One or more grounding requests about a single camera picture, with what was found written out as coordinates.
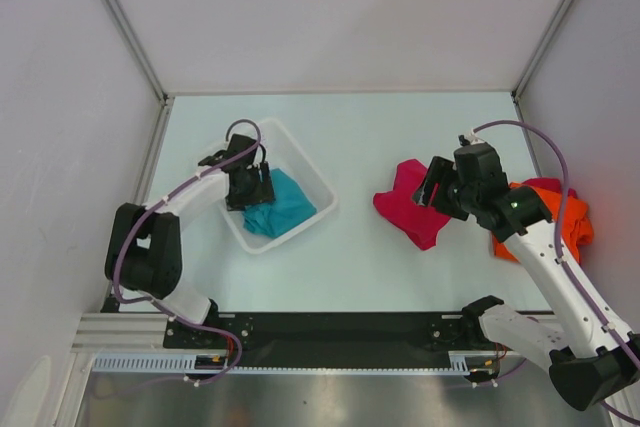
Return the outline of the magenta t shirt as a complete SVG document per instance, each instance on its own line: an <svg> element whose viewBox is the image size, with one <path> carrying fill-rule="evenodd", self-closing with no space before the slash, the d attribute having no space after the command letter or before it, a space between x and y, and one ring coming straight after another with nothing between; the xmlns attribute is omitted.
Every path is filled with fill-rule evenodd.
<svg viewBox="0 0 640 427"><path fill-rule="evenodd" d="M436 245L439 232L451 220L431 206L419 206L412 201L412 195L427 172L428 169L419 160L405 160L396 167L392 189L376 193L372 199L378 214L402 231L422 251Z"/></svg>

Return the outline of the white plastic laundry basket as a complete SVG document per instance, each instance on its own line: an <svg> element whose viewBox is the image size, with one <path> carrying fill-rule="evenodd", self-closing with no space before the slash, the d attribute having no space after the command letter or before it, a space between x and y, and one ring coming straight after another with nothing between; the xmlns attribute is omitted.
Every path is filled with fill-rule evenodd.
<svg viewBox="0 0 640 427"><path fill-rule="evenodd" d="M306 154L287 128L276 118L257 122L261 131L261 144L265 146L271 170L280 169L301 188L316 213L283 235L269 239L244 228L241 212L230 212L224 202L217 207L241 248L254 255L263 254L294 238L323 220L338 205L338 195L321 171Z"/></svg>

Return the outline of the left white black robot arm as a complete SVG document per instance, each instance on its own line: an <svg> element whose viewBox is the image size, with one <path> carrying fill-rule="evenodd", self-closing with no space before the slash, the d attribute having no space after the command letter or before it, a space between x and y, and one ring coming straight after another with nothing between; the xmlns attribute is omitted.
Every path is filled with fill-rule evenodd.
<svg viewBox="0 0 640 427"><path fill-rule="evenodd" d="M184 277L182 233L214 204L242 212L274 200L267 149L259 138L233 134L160 200L122 204L105 261L105 276L118 301L128 301L124 289L136 292L140 301L185 321L185 332L197 345L214 344L221 334L219 307Z"/></svg>

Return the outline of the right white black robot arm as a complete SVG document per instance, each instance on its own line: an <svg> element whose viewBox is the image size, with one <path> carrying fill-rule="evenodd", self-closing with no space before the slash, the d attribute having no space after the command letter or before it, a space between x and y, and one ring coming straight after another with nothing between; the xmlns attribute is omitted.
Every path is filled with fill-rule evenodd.
<svg viewBox="0 0 640 427"><path fill-rule="evenodd" d="M639 336L586 277L538 193L512 187L497 151L480 142L435 156L412 195L415 204L489 231L527 271L555 314L557 330L483 297L463 310L463 340L511 348L549 374L562 399L584 411L639 380Z"/></svg>

